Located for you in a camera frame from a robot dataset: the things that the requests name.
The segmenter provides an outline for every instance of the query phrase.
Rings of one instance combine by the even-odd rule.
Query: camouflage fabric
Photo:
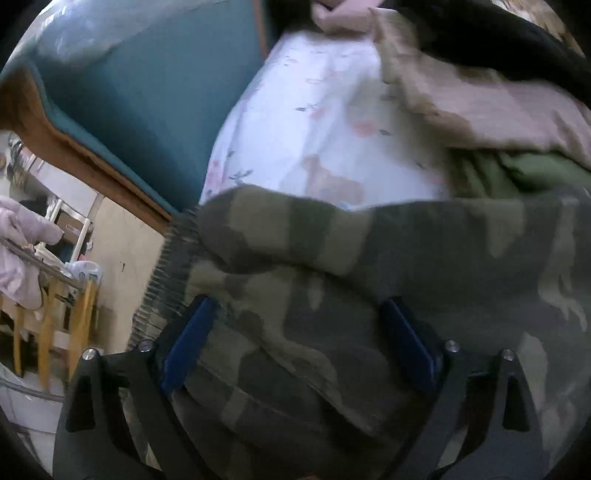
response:
[[[130,346],[220,309],[174,405],[225,478],[376,478],[426,414],[377,319],[398,295],[443,339],[524,367],[551,463],[591,410],[585,190],[347,212],[242,186],[181,215]]]

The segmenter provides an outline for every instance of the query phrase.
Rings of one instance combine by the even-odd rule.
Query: pink cloth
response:
[[[332,7],[329,11],[321,3],[312,3],[312,20],[326,33],[338,31],[367,32],[371,26],[369,9],[379,7],[384,0],[322,0]]]
[[[18,202],[0,196],[0,236],[19,247],[38,242],[57,243],[64,232]],[[27,310],[41,307],[39,269],[0,246],[0,291]]]

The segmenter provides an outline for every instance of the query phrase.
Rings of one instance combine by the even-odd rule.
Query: yellow wooden leg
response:
[[[14,372],[22,377],[22,362],[21,362],[21,328],[25,319],[25,309],[20,305],[17,305],[17,315],[14,319],[14,336],[12,337],[13,343],[13,356],[14,356]]]
[[[88,347],[92,308],[95,304],[97,289],[97,284],[90,280],[86,284],[84,295],[76,300],[70,315],[70,378],[74,375],[80,355]]]
[[[44,390],[49,389],[50,376],[50,355],[49,350],[53,343],[53,300],[56,298],[58,281],[52,278],[49,281],[49,292],[47,293],[47,303],[43,313],[43,321],[39,330],[39,352],[37,356],[37,369],[39,370],[39,380]]]

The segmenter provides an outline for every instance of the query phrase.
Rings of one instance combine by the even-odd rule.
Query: metal screw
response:
[[[154,348],[154,341],[149,338],[138,343],[138,350],[142,353],[148,353],[152,348]]]
[[[508,362],[515,360],[515,352],[510,348],[505,348],[502,352],[503,358]]]
[[[82,352],[82,358],[84,360],[92,360],[98,354],[99,354],[99,352],[96,348],[87,348],[86,350],[84,350]]]
[[[455,340],[448,340],[445,342],[445,350],[450,353],[458,353],[460,351],[460,344]]]

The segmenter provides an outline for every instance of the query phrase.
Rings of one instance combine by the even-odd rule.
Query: teal upholstery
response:
[[[82,71],[36,51],[23,61],[48,119],[175,213],[199,201],[217,132],[263,60],[252,0],[226,0],[163,20]]]

